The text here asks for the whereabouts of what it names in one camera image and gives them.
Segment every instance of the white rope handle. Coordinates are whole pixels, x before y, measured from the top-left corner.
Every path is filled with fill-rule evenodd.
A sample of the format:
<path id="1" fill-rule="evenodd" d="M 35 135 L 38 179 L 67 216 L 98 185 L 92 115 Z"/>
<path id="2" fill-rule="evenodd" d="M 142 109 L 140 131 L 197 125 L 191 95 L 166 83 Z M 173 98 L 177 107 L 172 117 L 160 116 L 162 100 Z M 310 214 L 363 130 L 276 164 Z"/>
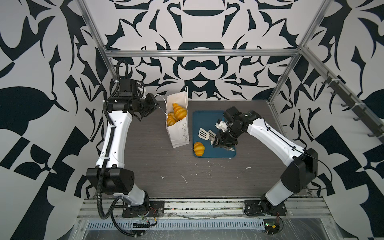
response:
<path id="1" fill-rule="evenodd" d="M 164 103 L 167 105 L 167 101 L 166 101 L 166 99 L 163 97 L 163 96 L 161 96 L 160 94 L 156 94 L 155 95 L 155 98 L 156 98 L 156 96 L 160 96 L 160 97 L 162 97 L 163 99 L 164 99 Z M 168 117 L 168 115 L 167 115 L 167 113 L 159 106 L 159 108 L 164 112 L 164 114 Z"/>
<path id="2" fill-rule="evenodd" d="M 187 93 L 187 97 L 185 98 L 185 108 L 188 109 L 187 101 L 188 101 L 188 86 L 185 86 L 184 92 Z"/>

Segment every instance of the white paper bag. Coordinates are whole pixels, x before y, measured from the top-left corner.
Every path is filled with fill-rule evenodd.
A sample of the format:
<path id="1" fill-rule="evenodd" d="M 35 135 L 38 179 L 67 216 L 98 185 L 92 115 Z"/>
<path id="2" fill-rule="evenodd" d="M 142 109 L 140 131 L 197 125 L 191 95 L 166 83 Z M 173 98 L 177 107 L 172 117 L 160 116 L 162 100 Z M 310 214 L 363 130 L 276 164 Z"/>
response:
<path id="1" fill-rule="evenodd" d="M 188 133 L 188 93 L 187 89 L 185 92 L 175 93 L 167 97 L 166 105 L 166 128 L 169 135 L 172 147 L 180 147 L 189 144 L 189 133 Z M 177 103 L 181 107 L 187 110 L 187 116 L 172 126 L 167 127 L 167 115 L 173 111 L 173 103 Z"/>

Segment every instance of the patterned wallpaper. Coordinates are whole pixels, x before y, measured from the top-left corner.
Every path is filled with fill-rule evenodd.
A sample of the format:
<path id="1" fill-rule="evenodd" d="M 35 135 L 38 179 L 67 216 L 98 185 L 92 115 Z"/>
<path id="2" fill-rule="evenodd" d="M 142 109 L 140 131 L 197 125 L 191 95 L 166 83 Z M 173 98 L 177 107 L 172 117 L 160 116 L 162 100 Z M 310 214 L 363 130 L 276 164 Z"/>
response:
<path id="1" fill-rule="evenodd" d="M 296 48 L 319 0 L 87 0 L 110 50 Z M 288 56 L 128 58 L 148 91 L 267 99 Z"/>
<path id="2" fill-rule="evenodd" d="M 335 0 L 310 49 L 380 118 L 384 118 L 384 5 Z M 324 197 L 346 238 L 384 237 L 384 145 L 303 57 L 274 102 L 288 138 L 319 154 L 313 195 Z"/>
<path id="3" fill-rule="evenodd" d="M 94 188 L 111 74 L 75 1 L 0 1 L 0 239 L 58 239 Z"/>

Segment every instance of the black mounting plate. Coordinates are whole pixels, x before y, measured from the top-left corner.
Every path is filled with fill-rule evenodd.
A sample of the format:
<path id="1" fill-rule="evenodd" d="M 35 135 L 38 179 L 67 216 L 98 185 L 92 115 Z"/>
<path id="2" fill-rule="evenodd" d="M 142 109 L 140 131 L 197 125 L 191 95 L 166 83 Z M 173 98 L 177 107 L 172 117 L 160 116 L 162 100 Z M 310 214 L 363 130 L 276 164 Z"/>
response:
<path id="1" fill-rule="evenodd" d="M 164 201 L 149 201 L 149 207 L 152 207 L 155 210 L 149 209 L 149 213 L 146 215 L 146 217 L 156 217 L 159 213 L 164 212 Z M 122 212 L 122 217 L 137 217 L 137 215 L 131 211 L 129 207 L 124 208 Z"/>
<path id="2" fill-rule="evenodd" d="M 259 205 L 260 200 L 246 200 L 244 214 L 249 217 L 255 216 L 264 216 L 264 215 L 272 215 L 276 216 L 276 213 L 279 213 L 279 216 L 285 216 L 286 208 L 284 202 L 281 202 L 279 205 L 275 206 L 271 211 L 262 213 L 263 210 Z"/>

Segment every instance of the black abstract pattern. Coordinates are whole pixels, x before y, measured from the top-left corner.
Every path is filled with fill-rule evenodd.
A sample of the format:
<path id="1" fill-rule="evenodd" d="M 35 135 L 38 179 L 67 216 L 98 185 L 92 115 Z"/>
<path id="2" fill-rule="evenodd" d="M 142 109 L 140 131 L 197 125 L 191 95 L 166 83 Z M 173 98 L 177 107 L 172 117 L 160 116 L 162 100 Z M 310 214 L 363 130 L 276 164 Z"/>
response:
<path id="1" fill-rule="evenodd" d="M 309 44 L 380 118 L 384 109 L 383 6 L 377 0 L 335 0 Z M 378 224 L 384 213 L 379 203 L 384 200 L 383 145 L 367 136 L 368 128 L 353 120 L 354 113 L 322 81 L 301 57 L 274 102 L 279 120 L 290 139 L 315 149 L 330 168 L 333 177 L 319 163 L 319 175 L 309 188 L 324 197 L 345 237 L 384 237 Z"/>
<path id="2" fill-rule="evenodd" d="M 0 58 L 2 204 L 12 216 L 0 236 L 58 239 L 94 192 L 85 172 L 114 82 L 73 0 L 2 1 Z M 17 191 L 3 189 L 10 183 Z"/>
<path id="3" fill-rule="evenodd" d="M 296 48 L 320 1 L 87 1 L 110 50 Z M 300 11 L 308 12 L 305 17 Z M 289 56 L 127 58 L 154 94 L 267 99 Z"/>

